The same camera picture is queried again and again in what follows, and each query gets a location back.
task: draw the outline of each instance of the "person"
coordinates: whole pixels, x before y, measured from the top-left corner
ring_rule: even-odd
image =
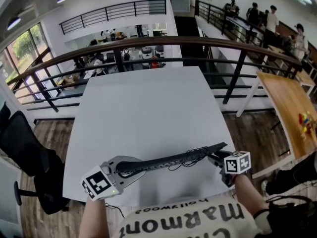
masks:
[[[137,29],[138,37],[144,37],[142,25],[136,25],[135,27]]]
[[[231,0],[230,12],[236,14],[237,3],[236,0]]]
[[[101,64],[103,64],[105,61],[104,61],[104,59],[103,59],[103,55],[101,54],[101,53],[96,53],[96,55],[95,55],[95,61],[94,61],[94,66],[97,66],[97,65],[101,65]],[[98,68],[98,69],[94,69],[94,71],[93,71],[93,75],[92,76],[96,76],[96,77],[98,77],[98,76],[102,76],[102,75],[104,75],[104,69],[105,68]]]
[[[264,26],[264,30],[266,29],[267,26],[267,15],[268,15],[269,11],[265,10],[265,13],[261,14],[260,17],[260,27]]]
[[[115,38],[115,28],[113,30],[107,30],[107,33],[111,36],[111,41],[116,41],[116,38]]]
[[[113,238],[237,237],[271,233],[268,204],[246,175],[234,178],[237,200],[211,197],[139,209],[120,223]],[[108,238],[104,200],[87,200],[79,238]]]
[[[103,31],[101,32],[101,36],[103,37],[103,42],[107,42],[107,37]]]
[[[297,24],[295,27],[298,35],[295,38],[294,56],[301,61],[304,58],[304,55],[308,53],[308,40],[304,35],[304,28],[302,24]]]
[[[256,26],[258,26],[260,22],[258,4],[256,2],[252,3],[252,8],[249,8],[247,11],[247,21]]]
[[[129,49],[123,49],[121,55],[124,61],[130,61],[134,58],[132,57],[132,52]],[[133,68],[133,66],[132,64],[126,64],[125,68],[127,71],[130,71]]]
[[[252,8],[247,11],[247,21],[258,26],[260,22],[260,15],[258,10],[258,4],[256,2],[252,3]],[[247,31],[247,34],[251,35],[250,41],[253,42],[254,37],[257,35],[256,32]]]
[[[267,195],[282,194],[295,186],[317,180],[317,154],[314,152],[309,157],[298,163],[290,170],[279,170],[273,181],[262,181],[262,190]]]
[[[264,37],[264,47],[268,48],[268,45],[275,44],[275,32],[276,27],[279,24],[278,18],[276,16],[277,8],[274,5],[271,5],[271,12],[267,15],[267,26],[266,26],[266,35]]]

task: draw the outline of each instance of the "white table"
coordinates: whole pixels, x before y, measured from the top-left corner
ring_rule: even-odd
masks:
[[[241,19],[238,19],[238,18],[226,17],[226,20],[230,21],[231,23],[233,23],[239,27],[237,42],[240,42],[242,29],[249,31],[251,28],[249,25],[247,25],[245,22],[243,22]],[[255,28],[252,29],[252,32],[257,33],[257,37],[260,34],[260,32]]]
[[[138,70],[89,80],[72,129],[63,196],[86,201],[80,179],[118,156],[166,157],[225,142],[234,145],[219,106],[197,66]],[[190,168],[147,172],[107,199],[117,206],[149,206],[179,197],[228,191],[207,159]]]

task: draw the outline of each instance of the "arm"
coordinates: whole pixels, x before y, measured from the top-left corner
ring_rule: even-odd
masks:
[[[252,216],[261,210],[268,209],[268,204],[245,175],[236,176],[235,185],[238,201]]]
[[[84,216],[80,224],[79,238],[109,238],[104,200],[93,202],[87,199]]]

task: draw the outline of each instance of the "person's shirt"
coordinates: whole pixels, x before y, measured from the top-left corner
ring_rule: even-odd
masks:
[[[267,15],[267,26],[266,29],[275,33],[276,31],[276,26],[278,26],[278,18],[276,14],[272,14],[271,12],[268,13]]]
[[[304,58],[306,51],[308,51],[308,40],[306,36],[297,35],[295,38],[294,56],[296,56],[298,60],[301,61]]]
[[[250,8],[247,12],[247,15],[249,16],[248,21],[254,25],[259,24],[259,10],[254,10],[253,8]]]
[[[103,62],[100,61],[99,59],[96,59],[94,62],[94,66],[101,65],[101,64],[103,64]],[[96,71],[97,74],[100,74],[100,73],[102,73],[103,70],[104,70],[104,68],[98,68],[98,69],[95,69],[94,72]]]
[[[236,12],[236,8],[237,8],[237,3],[234,1],[230,5],[230,11],[231,12]]]
[[[268,211],[254,219],[230,197],[205,198],[137,210],[119,225],[113,238],[254,238],[269,234]]]

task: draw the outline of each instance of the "chair armrest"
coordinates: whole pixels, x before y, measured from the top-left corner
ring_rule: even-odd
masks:
[[[22,205],[22,201],[21,201],[21,196],[20,196],[20,193],[19,193],[19,185],[18,185],[18,182],[15,181],[14,182],[14,196],[15,196],[15,200],[16,200],[16,203],[18,204],[18,206],[21,206]]]

